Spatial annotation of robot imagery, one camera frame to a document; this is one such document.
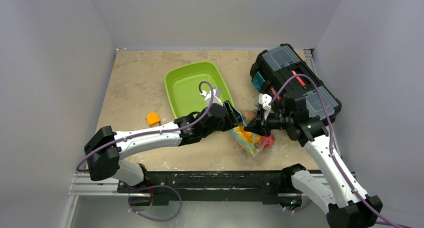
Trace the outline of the clear zip top bag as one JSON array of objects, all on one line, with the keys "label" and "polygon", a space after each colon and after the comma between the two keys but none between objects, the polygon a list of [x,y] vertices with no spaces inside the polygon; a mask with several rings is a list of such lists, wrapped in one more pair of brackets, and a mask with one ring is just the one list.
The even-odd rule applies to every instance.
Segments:
[{"label": "clear zip top bag", "polygon": [[262,150],[271,149],[275,144],[275,137],[260,136],[245,130],[245,126],[256,117],[254,110],[242,110],[239,112],[242,117],[242,124],[232,129],[232,134],[236,141],[253,157],[256,157]]}]

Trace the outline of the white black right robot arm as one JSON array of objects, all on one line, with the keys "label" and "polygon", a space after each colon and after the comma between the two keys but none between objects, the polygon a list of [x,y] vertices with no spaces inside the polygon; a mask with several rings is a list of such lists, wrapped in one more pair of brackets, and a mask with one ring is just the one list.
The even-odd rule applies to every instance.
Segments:
[{"label": "white black right robot arm", "polygon": [[258,96],[255,111],[242,111],[244,130],[269,136],[272,130],[285,130],[293,141],[306,149],[318,165],[328,185],[312,177],[300,164],[282,170],[280,186],[306,194],[325,213],[331,228],[370,228],[383,208],[381,199],[357,182],[334,148],[331,122],[325,110],[317,113],[304,98],[283,98],[283,111],[272,112],[272,97]]}]

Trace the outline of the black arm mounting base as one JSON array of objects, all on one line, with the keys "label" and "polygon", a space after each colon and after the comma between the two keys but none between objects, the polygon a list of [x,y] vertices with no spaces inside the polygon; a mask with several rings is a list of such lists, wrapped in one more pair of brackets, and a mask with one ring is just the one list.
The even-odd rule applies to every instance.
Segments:
[{"label": "black arm mounting base", "polygon": [[154,206],[170,201],[261,202],[264,205],[301,206],[300,191],[293,187],[294,173],[305,167],[295,164],[282,170],[148,171],[147,180],[133,187],[118,182],[117,192],[136,194]]}]

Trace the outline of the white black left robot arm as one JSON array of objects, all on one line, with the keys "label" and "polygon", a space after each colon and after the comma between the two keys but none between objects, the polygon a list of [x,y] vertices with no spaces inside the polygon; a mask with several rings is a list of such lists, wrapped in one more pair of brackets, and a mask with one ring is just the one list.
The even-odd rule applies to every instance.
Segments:
[{"label": "white black left robot arm", "polygon": [[243,123],[242,114],[229,101],[214,103],[172,122],[135,131],[100,128],[84,146],[87,172],[92,181],[121,180],[138,193],[146,191],[149,179],[140,164],[125,159],[158,148],[198,143],[214,132],[226,132]]}]

